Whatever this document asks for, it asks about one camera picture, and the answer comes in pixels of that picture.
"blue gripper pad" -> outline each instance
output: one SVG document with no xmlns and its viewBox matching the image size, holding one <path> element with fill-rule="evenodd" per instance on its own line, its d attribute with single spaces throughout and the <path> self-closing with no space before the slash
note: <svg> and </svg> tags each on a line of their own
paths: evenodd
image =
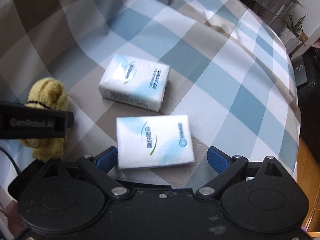
<svg viewBox="0 0 320 240">
<path fill-rule="evenodd" d="M 94 158 L 95 165 L 108 173 L 118 162 L 118 150 L 116 147 L 110 147 Z"/>
<path fill-rule="evenodd" d="M 209 165 L 220 174 L 231 165 L 232 158 L 216 147 L 211 146 L 207 152 L 207 160 Z"/>
</svg>

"woven planter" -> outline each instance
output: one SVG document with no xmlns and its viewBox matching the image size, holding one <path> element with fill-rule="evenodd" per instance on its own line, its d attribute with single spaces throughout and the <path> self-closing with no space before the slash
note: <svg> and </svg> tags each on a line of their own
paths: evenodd
<svg viewBox="0 0 320 240">
<path fill-rule="evenodd" d="M 291 38 L 293 39 L 298 39 L 297 36 L 288 29 L 288 27 L 286 26 L 280 33 L 279 38 L 281 39 L 281 41 L 283 42 L 283 44 L 285 45 Z"/>
</svg>

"plaid fabric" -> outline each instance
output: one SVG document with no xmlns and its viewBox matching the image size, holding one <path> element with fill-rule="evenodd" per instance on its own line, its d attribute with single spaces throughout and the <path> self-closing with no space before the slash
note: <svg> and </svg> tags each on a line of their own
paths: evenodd
<svg viewBox="0 0 320 240">
<path fill-rule="evenodd" d="M 214 176 L 206 152 L 296 162 L 300 111 L 293 69 L 277 35 L 238 0 L 0 0 L 0 99 L 25 103 L 34 82 L 64 82 L 75 124 L 66 160 L 116 146 L 116 118 L 187 114 L 192 165 L 118 172 L 122 179 L 197 188 Z M 111 57 L 172 67 L 158 113 L 101 98 Z M 31 150 L 1 141 L 21 169 Z M 0 200 L 16 176 L 0 154 Z"/>
</svg>

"black leather sofa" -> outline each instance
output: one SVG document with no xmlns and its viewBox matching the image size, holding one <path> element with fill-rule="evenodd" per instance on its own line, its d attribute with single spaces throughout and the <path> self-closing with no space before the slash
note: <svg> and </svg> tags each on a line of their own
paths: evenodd
<svg viewBox="0 0 320 240">
<path fill-rule="evenodd" d="M 301 110 L 300 136 L 320 164 L 320 53 L 318 56 L 310 48 L 302 57 L 308 81 L 297 88 Z"/>
</svg>

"yellow knitted glove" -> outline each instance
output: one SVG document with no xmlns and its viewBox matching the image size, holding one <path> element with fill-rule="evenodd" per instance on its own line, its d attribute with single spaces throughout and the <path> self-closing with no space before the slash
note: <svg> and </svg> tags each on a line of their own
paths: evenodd
<svg viewBox="0 0 320 240">
<path fill-rule="evenodd" d="M 53 78 L 43 78 L 37 81 L 31 88 L 28 102 L 25 106 L 46 109 L 45 106 L 53 110 L 66 111 L 68 108 L 68 95 L 64 85 Z M 63 145 L 65 138 L 48 139 L 21 139 L 20 143 L 33 149 L 32 157 L 46 162 L 52 157 L 63 157 Z"/>
</svg>

